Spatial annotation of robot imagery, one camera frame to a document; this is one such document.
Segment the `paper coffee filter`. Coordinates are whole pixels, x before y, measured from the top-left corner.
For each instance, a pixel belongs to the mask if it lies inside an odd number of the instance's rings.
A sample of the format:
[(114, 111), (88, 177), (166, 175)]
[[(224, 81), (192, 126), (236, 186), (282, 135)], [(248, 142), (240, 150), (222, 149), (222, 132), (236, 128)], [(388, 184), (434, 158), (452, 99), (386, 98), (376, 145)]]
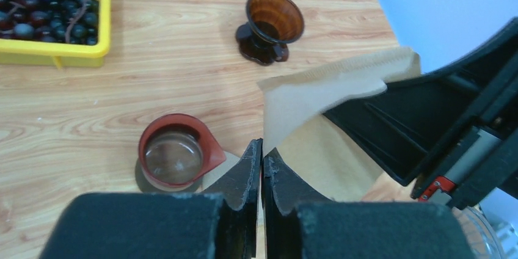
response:
[(304, 182), (338, 202), (408, 201), (410, 186), (389, 177), (324, 112), (415, 78), (420, 57), (409, 47), (350, 57), (258, 83), (264, 96), (263, 153), (277, 150)]

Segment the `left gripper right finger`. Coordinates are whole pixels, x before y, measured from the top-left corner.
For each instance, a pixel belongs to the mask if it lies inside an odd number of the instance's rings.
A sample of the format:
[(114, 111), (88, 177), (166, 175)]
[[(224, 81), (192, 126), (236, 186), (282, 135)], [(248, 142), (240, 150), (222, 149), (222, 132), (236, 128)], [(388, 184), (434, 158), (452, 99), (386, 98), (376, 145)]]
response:
[(277, 150), (262, 160), (268, 258), (473, 258), (449, 207), (422, 202), (336, 202)]

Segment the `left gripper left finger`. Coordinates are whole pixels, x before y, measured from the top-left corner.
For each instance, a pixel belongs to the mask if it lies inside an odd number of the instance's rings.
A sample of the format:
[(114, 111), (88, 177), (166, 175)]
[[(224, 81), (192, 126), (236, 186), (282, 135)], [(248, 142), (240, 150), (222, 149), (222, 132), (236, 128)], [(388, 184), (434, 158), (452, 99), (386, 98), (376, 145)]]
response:
[(64, 209), (41, 258), (253, 258), (261, 139), (200, 193), (91, 192)]

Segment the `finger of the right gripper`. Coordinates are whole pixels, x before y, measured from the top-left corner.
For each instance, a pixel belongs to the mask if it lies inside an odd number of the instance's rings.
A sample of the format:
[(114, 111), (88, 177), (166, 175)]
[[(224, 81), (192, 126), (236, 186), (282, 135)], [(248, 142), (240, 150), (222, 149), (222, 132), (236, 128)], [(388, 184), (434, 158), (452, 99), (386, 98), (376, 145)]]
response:
[(517, 19), (436, 71), (325, 112), (411, 197), (463, 209), (517, 196)]

